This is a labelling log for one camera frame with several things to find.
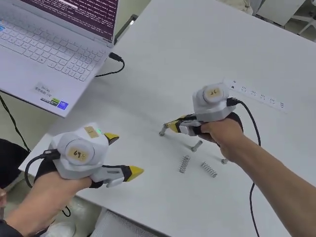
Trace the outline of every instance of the black glove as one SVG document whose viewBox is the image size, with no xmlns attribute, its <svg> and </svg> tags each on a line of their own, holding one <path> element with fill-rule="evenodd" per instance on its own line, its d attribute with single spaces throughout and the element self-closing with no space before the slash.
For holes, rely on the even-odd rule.
<svg viewBox="0 0 316 237">
<path fill-rule="evenodd" d="M 236 113 L 231 112 L 226 118 L 227 118 L 227 119 L 232 119 L 232 120 L 236 121 L 236 122 L 240 125 L 240 127 L 241 127 L 241 129 L 242 129 L 242 132 L 243 132 L 242 122 L 241 122 L 239 116 L 238 116 Z M 208 141 L 213 141 L 213 142 L 215 142 L 214 139 L 212 138 L 212 136 L 211 136 L 209 133 L 202 133 L 202 132 L 201 132 L 201 126 L 199 126 L 199 127 L 194 127 L 194 133 L 195 133 L 195 134 L 198 134 L 198 136 L 199 136 L 200 138 L 202 138 L 202 139 L 206 139 L 206 140 L 208 140 Z"/>
<path fill-rule="evenodd" d="M 46 174 L 51 173 L 51 172 L 55 172 L 55 171 L 57 171 L 57 168 L 56 168 L 53 160 L 52 159 L 48 159 L 48 158 L 44 159 L 41 162 L 40 166 L 39 166 L 39 170 L 38 170 L 38 172 L 36 174 L 34 182 L 36 182 L 36 180 L 38 178 L 40 178 L 41 176 L 46 175 Z M 100 182 L 97 182 L 97 183 L 92 181 L 92 184 L 91 184 L 90 188 L 91 189 L 97 189 L 97 188 L 101 187 L 102 185 L 103 185 L 103 181 L 100 181 Z"/>
</svg>

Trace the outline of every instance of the sleeve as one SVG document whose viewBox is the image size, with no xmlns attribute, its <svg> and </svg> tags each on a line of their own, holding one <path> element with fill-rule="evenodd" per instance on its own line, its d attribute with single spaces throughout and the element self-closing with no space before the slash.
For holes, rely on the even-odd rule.
<svg viewBox="0 0 316 237">
<path fill-rule="evenodd" d="M 16 229 L 9 226 L 4 220 L 0 220 L 0 236 L 2 237 L 23 237 Z"/>
</svg>

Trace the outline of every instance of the laptop screen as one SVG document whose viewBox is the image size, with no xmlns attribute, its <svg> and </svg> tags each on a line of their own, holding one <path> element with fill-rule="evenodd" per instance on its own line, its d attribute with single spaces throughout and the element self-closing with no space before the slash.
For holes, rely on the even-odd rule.
<svg viewBox="0 0 316 237">
<path fill-rule="evenodd" d="M 95 33 L 109 41 L 119 0 L 21 0 L 43 11 Z"/>
</svg>

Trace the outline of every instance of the laptop keyboard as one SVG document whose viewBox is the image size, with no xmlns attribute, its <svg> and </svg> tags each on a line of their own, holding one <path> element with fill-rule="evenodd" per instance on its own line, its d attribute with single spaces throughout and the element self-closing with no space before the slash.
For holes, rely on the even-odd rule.
<svg viewBox="0 0 316 237">
<path fill-rule="evenodd" d="M 105 53 L 1 12 L 0 45 L 80 81 L 86 80 Z"/>
</svg>

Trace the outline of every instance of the cable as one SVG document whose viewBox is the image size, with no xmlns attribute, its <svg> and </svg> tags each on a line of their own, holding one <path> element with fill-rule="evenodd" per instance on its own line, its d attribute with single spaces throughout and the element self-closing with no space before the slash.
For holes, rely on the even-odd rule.
<svg viewBox="0 0 316 237">
<path fill-rule="evenodd" d="M 16 121 L 15 121 L 14 117 L 12 116 L 12 114 L 11 114 L 11 112 L 10 112 L 8 106 L 6 105 L 6 103 L 5 103 L 5 101 L 3 100 L 3 98 L 2 98 L 1 95 L 0 95 L 0 100 L 1 100 L 1 103 L 2 103 L 2 105 L 3 105 L 3 107 L 4 107 L 4 109 L 7 111 L 7 113 L 9 114 L 9 116 L 10 116 L 10 118 L 11 118 L 11 121 L 12 121 L 12 123 L 13 123 L 13 125 L 14 125 L 15 131 L 17 132 L 17 134 L 18 134 L 18 135 L 20 136 L 20 138 L 22 139 L 23 144 L 24 144 L 24 147 L 27 149 L 28 152 L 31 152 L 30 148 L 29 148 L 28 145 L 26 144 L 26 142 L 25 142 L 25 140 L 24 140 L 22 134 L 20 133 L 20 131 L 19 131 L 17 125 L 16 125 Z"/>
<path fill-rule="evenodd" d="M 47 154 L 42 154 L 42 155 L 39 155 L 39 156 L 37 156 L 37 157 L 31 159 L 31 160 L 27 163 L 27 165 L 26 165 L 26 167 L 25 167 L 25 171 L 24 171 L 24 179 L 25 179 L 26 184 L 27 184 L 30 188 L 33 187 L 33 185 L 31 184 L 31 182 L 30 182 L 30 180 L 29 180 L 29 169 L 30 169 L 30 167 L 31 167 L 31 164 L 33 164 L 35 161 L 37 161 L 37 160 L 39 160 L 39 159 L 50 159 L 50 160 L 54 160 L 54 159 L 58 159 L 58 158 L 57 158 L 57 157 L 48 158 L 48 157 L 47 157 Z M 70 216 L 71 216 L 71 211 L 70 211 L 70 209 L 69 209 L 67 206 L 66 206 L 65 208 L 68 210 L 68 213 L 69 213 L 69 214 L 66 214 L 65 211 L 62 210 L 63 214 L 64 214 L 66 217 L 70 217 Z"/>
<path fill-rule="evenodd" d="M 250 109 L 248 108 L 248 106 L 246 106 L 246 104 L 244 102 L 242 102 L 241 100 L 238 100 L 236 98 L 228 98 L 227 99 L 227 106 L 234 106 L 234 105 L 237 105 L 237 104 L 243 105 L 244 108 L 247 110 L 247 112 L 248 112 L 248 114 L 249 114 L 249 116 L 251 118 L 251 121 L 253 123 L 253 126 L 255 128 L 256 134 L 257 134 L 258 145 L 261 146 L 261 138 L 260 138 L 259 130 L 258 130 L 256 121 L 255 121 Z M 253 226 L 255 228 L 257 237 L 260 237 L 259 232 L 258 232 L 258 228 L 257 228 L 257 224 L 256 224 L 256 221 L 255 221 L 255 217 L 254 217 L 254 214 L 253 214 L 253 207 L 252 207 L 252 193 L 253 193 L 254 187 L 255 187 L 255 183 L 252 183 L 251 188 L 250 188 L 250 192 L 249 192 L 250 213 L 251 213 L 251 218 L 252 218 Z"/>
<path fill-rule="evenodd" d="M 125 62 L 124 62 L 124 60 L 123 60 L 120 56 L 118 56 L 117 54 L 115 54 L 115 53 L 110 53 L 109 58 L 112 58 L 112 59 L 115 60 L 115 61 L 118 61 L 118 62 L 123 63 L 122 68 L 121 68 L 120 70 L 116 71 L 116 72 L 110 72 L 110 73 L 105 73 L 105 74 L 102 74 L 102 75 L 97 75 L 97 76 L 95 76 L 96 78 L 104 77 L 104 76 L 107 76 L 107 75 L 119 73 L 119 72 L 123 71 L 123 69 L 125 68 Z"/>
</svg>

